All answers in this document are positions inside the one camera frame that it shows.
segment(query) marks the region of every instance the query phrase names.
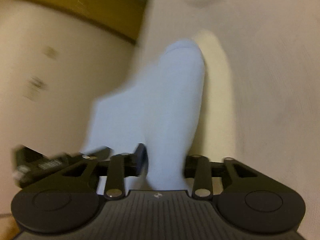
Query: cream-colored fabric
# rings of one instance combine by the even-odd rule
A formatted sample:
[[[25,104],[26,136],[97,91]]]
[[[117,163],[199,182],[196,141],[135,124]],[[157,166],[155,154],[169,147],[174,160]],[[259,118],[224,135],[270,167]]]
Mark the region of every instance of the cream-colored fabric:
[[[195,37],[206,65],[201,112],[193,147],[189,154],[206,155],[220,162],[224,157],[235,157],[236,124],[232,72],[218,38],[208,30]]]
[[[299,232],[318,239],[320,0],[149,0],[136,66],[203,29],[218,38],[232,72],[236,158],[299,192],[307,207]]]

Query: metal pivot screw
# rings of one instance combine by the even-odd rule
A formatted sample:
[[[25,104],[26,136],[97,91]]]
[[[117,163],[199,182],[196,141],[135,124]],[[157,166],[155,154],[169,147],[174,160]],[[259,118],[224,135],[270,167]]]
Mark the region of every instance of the metal pivot screw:
[[[108,197],[114,198],[114,197],[120,197],[122,195],[122,191],[118,188],[112,188],[108,189],[106,192]]]
[[[208,196],[210,196],[211,192],[210,192],[210,190],[208,190],[208,189],[200,188],[200,189],[197,189],[197,190],[195,191],[195,194],[196,194],[198,197],[208,197]]]
[[[88,156],[85,154],[82,155],[82,158],[87,159],[87,160],[96,160],[97,159],[96,156]]]

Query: metal rivet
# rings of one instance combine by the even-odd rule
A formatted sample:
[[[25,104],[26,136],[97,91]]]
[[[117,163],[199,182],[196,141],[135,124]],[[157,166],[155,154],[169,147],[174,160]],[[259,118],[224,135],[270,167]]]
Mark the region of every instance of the metal rivet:
[[[108,197],[120,197],[122,195],[122,191],[118,188],[108,189],[106,192]]]
[[[195,191],[195,194],[196,194],[198,197],[208,197],[208,196],[210,196],[211,192],[210,192],[210,190],[208,190],[208,189],[200,188],[200,189],[197,189],[197,190]]]

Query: black mount bracket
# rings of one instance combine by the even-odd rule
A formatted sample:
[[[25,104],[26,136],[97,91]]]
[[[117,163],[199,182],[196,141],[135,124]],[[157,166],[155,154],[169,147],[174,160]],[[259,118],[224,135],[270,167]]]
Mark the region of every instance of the black mount bracket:
[[[168,205],[171,201],[173,206],[176,202],[181,204],[181,201],[186,201],[184,208],[188,205],[191,208],[194,201],[210,203],[210,208],[207,205],[206,208],[212,211],[208,212],[214,211],[221,223],[232,225],[242,234],[247,232],[250,237],[256,234],[270,236],[267,239],[278,239],[272,237],[286,232],[295,232],[298,236],[296,231],[305,214],[301,196],[233,158],[216,163],[204,156],[187,156],[184,176],[194,178],[191,196],[185,192],[184,197],[181,191],[133,191],[126,196],[124,178],[141,174],[142,167],[148,163],[147,149],[139,144],[133,154],[114,155],[106,160],[110,152],[111,149],[104,147],[90,155],[62,154],[48,159],[29,148],[18,149],[15,153],[17,171],[22,175],[17,182],[22,190],[12,200],[11,208],[21,229],[37,235],[75,232],[98,220],[103,213],[101,210],[114,205],[122,207],[124,201],[135,201],[136,197],[130,197],[133,194],[143,195],[143,198],[150,195],[150,201],[170,195],[166,200]],[[103,196],[96,194],[100,176],[107,176]],[[213,191],[212,177],[221,178],[221,194]],[[187,205],[188,199],[192,199],[192,203]],[[148,209],[148,204],[140,204],[142,210]],[[190,216],[193,216],[192,212],[186,209]]]

